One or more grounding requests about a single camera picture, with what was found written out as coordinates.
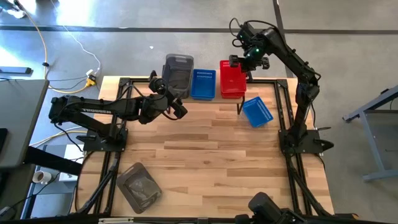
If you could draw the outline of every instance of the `desk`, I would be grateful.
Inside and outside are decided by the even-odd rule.
[[[99,98],[115,99],[119,78],[104,77]],[[296,110],[297,80],[288,78],[287,82],[293,110]],[[148,93],[147,83],[136,86]],[[273,121],[261,128],[252,128],[243,113],[237,115],[235,103],[191,103],[190,100],[183,100],[188,113],[181,120],[170,121],[159,116],[147,125],[128,122],[129,136],[119,173],[135,162],[143,163],[163,190],[163,196],[137,215],[116,187],[111,215],[231,218],[241,213],[252,214],[248,202],[260,191],[270,195],[279,207],[292,208],[285,159],[279,148],[274,87],[248,84],[246,99],[256,96],[262,98],[274,116]],[[111,117],[104,114],[96,114],[95,118],[104,123],[111,121]],[[310,115],[307,126],[312,127]],[[98,185],[103,157],[103,152],[93,153],[82,170],[79,207]],[[322,163],[314,155],[302,157],[308,187],[323,207],[333,213]],[[303,210],[300,190],[298,195]]]

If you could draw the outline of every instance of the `gray container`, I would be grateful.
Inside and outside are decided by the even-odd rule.
[[[163,66],[162,78],[173,87],[178,97],[186,99],[191,89],[193,57],[189,55],[168,54]]]

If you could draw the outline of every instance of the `blue basket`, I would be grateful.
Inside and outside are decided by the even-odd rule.
[[[274,119],[259,96],[244,102],[243,111],[254,128]]]
[[[212,100],[216,96],[215,70],[193,70],[191,96],[194,100]]]

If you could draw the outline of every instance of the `red basket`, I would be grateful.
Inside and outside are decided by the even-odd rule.
[[[241,65],[232,68],[228,60],[220,61],[221,96],[223,98],[240,98],[246,92],[246,74]]]

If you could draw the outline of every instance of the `yellow cable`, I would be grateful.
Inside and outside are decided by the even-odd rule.
[[[26,13],[27,17],[32,22],[33,26],[36,28],[37,32],[39,33],[40,38],[42,39],[43,46],[44,46],[44,62],[47,63],[47,46],[45,45],[45,41],[44,41],[43,35],[40,32],[39,28],[37,27],[36,23],[33,21],[33,19],[30,16],[30,14],[25,9],[25,7],[19,2],[19,0],[17,0],[17,2],[21,6],[22,10]],[[47,79],[47,67],[46,66],[44,66],[44,79]],[[75,90],[75,91],[60,91],[60,90],[57,90],[54,87],[52,87],[50,84],[49,84],[49,89],[52,89],[53,91],[56,91],[56,92],[59,92],[59,93],[72,94],[72,93],[78,93],[80,91],[83,91],[89,86],[92,86],[92,85],[90,85],[89,81],[87,80],[86,85],[83,88],[81,88],[79,90]]]
[[[68,133],[68,134],[70,134],[70,133],[87,133],[87,131],[67,131],[67,133]],[[45,138],[45,139],[43,139],[43,140],[41,140],[41,141],[35,142],[35,143],[33,143],[33,144],[30,144],[29,146],[34,146],[34,145],[36,145],[36,144],[45,143],[45,142],[47,142],[47,141],[49,141],[49,140],[51,140],[51,139],[53,139],[53,138],[55,138],[55,137],[62,136],[62,135],[64,135],[64,134],[65,134],[65,133],[63,133],[63,132],[60,132],[60,133],[58,133],[58,134],[54,134],[53,136],[47,137],[47,138]]]

